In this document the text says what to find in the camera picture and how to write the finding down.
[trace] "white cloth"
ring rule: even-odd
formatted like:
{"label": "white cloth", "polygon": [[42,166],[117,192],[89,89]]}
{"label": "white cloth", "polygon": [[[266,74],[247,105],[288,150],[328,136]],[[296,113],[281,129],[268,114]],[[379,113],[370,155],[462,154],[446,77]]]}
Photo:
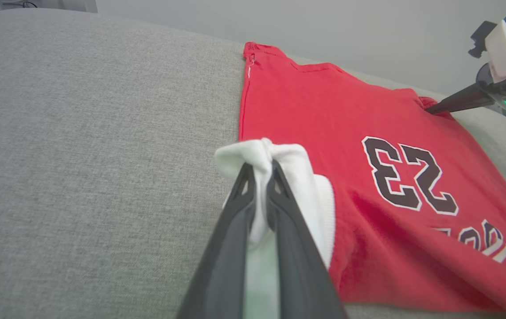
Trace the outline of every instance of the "white cloth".
{"label": "white cloth", "polygon": [[215,160],[222,174],[235,180],[243,163],[253,166],[257,182],[257,210],[249,242],[259,245],[267,234],[267,184],[272,161],[279,161],[302,216],[316,243],[326,268],[330,268],[336,230],[334,191],[325,176],[315,175],[308,154],[298,144],[275,145],[269,139],[250,140],[222,147]]}

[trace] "white robot part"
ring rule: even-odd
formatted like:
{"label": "white robot part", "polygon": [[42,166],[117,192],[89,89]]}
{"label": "white robot part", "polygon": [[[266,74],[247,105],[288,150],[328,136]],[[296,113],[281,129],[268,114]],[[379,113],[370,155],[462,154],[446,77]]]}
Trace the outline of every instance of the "white robot part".
{"label": "white robot part", "polygon": [[506,80],[506,22],[501,22],[486,37],[490,70],[494,83]]}

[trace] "number 23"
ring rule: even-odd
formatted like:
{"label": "number 23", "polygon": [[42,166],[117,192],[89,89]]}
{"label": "number 23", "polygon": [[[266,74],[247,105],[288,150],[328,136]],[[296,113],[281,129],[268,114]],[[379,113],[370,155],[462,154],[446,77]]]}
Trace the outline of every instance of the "number 23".
{"label": "number 23", "polygon": [[[401,185],[399,190],[393,190],[390,182],[391,180],[401,181],[399,172],[397,172],[393,164],[383,163],[379,159],[379,153],[385,153],[391,161],[402,163],[403,161],[397,148],[378,137],[366,136],[361,143],[367,154],[369,165],[373,168],[373,179],[381,197],[394,206],[420,210],[422,201],[415,187]],[[441,196],[436,196],[433,193],[436,182],[442,176],[442,170],[436,163],[432,153],[425,149],[410,147],[408,145],[399,144],[399,146],[403,151],[407,165],[421,165],[421,162],[424,163],[423,169],[415,176],[415,183],[432,209],[437,214],[456,216],[458,214],[458,206],[452,195],[447,192],[440,192]]]}

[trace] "white wall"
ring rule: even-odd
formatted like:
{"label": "white wall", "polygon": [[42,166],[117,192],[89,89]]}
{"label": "white wall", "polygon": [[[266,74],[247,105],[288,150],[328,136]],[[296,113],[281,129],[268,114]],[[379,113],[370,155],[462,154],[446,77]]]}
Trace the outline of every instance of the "white wall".
{"label": "white wall", "polygon": [[97,0],[101,14],[245,43],[439,93],[472,84],[485,60],[467,51],[506,0]]}
{"label": "white wall", "polygon": [[[39,8],[54,8],[64,10],[74,10],[78,12],[85,12],[86,6],[89,6],[88,12],[97,12],[95,7],[95,0],[29,0],[33,4],[36,4]],[[4,10],[22,8],[22,3],[17,4],[5,4]]]}

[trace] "printed number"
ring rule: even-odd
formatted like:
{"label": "printed number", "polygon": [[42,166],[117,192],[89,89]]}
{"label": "printed number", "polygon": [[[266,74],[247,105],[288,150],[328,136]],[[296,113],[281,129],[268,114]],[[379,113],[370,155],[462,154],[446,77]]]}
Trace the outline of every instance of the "printed number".
{"label": "printed number", "polygon": [[416,184],[419,186],[420,192],[427,200],[429,205],[438,214],[454,215],[458,214],[458,206],[452,195],[446,192],[440,192],[442,196],[435,196],[432,188],[442,176],[442,170],[436,163],[432,153],[420,148],[402,145],[401,149],[405,154],[405,159],[409,165],[420,165],[424,163],[423,169],[415,176]]}
{"label": "printed number", "polygon": [[391,180],[401,181],[399,172],[395,169],[395,165],[383,163],[379,159],[379,153],[385,153],[391,161],[402,163],[399,151],[391,143],[376,137],[365,137],[361,143],[363,143],[365,153],[367,153],[369,165],[373,168],[375,186],[377,186],[377,191],[379,191],[382,198],[397,207],[420,210],[422,202],[416,193],[415,187],[401,185],[400,190],[392,190]]}
{"label": "printed number", "polygon": [[506,259],[506,243],[503,240],[502,233],[492,224],[488,223],[487,220],[483,220],[482,228],[483,238],[481,238],[475,228],[466,227],[458,235],[458,241],[471,245],[475,250],[481,250],[485,256],[493,255],[492,259],[494,261],[502,263]]}
{"label": "printed number", "polygon": [[460,235],[458,236],[458,240],[468,245],[470,242],[473,242],[473,246],[475,250],[479,250],[481,248],[481,239],[479,238],[479,233],[473,227],[464,228]]}
{"label": "printed number", "polygon": [[[367,154],[369,165],[373,168],[373,179],[381,197],[394,206],[420,210],[422,202],[415,187],[401,185],[398,191],[391,189],[391,181],[401,181],[399,172],[397,172],[393,164],[383,163],[379,159],[379,153],[385,153],[389,157],[389,160],[402,163],[403,161],[399,156],[397,148],[378,137],[367,136],[361,143]],[[432,153],[408,145],[399,144],[399,146],[403,151],[407,165],[421,165],[421,162],[424,163],[423,169],[415,176],[415,183],[432,209],[438,214],[456,216],[458,214],[458,206],[451,194],[447,192],[440,192],[441,196],[433,194],[433,188],[435,188],[436,182],[442,176],[442,170],[436,163]]]}

